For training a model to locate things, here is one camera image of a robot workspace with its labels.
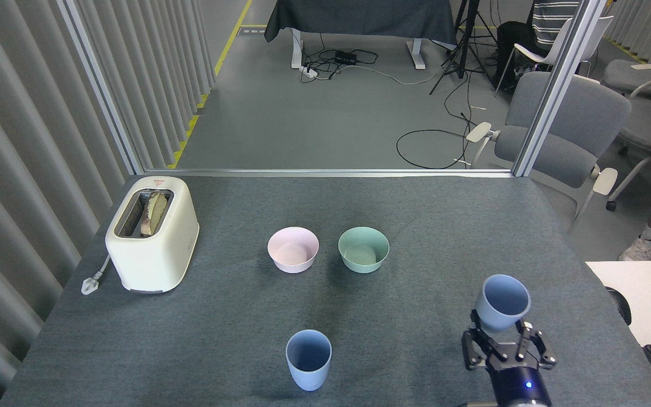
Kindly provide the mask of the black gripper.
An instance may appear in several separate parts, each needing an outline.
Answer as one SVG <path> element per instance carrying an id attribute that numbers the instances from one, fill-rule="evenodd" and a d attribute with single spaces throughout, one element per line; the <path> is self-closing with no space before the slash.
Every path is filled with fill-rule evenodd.
<path id="1" fill-rule="evenodd" d="M 490 358 L 490 378 L 499 406 L 551 406 L 539 367 L 553 368 L 557 356 L 548 338 L 524 319 L 515 323 L 520 334 L 515 359 L 506 360 L 506 353 L 481 327 L 477 311 L 470 312 L 475 327 L 462 334 L 463 363 L 468 370 L 486 368 Z M 529 345 L 535 346 L 539 358 L 527 357 Z"/>

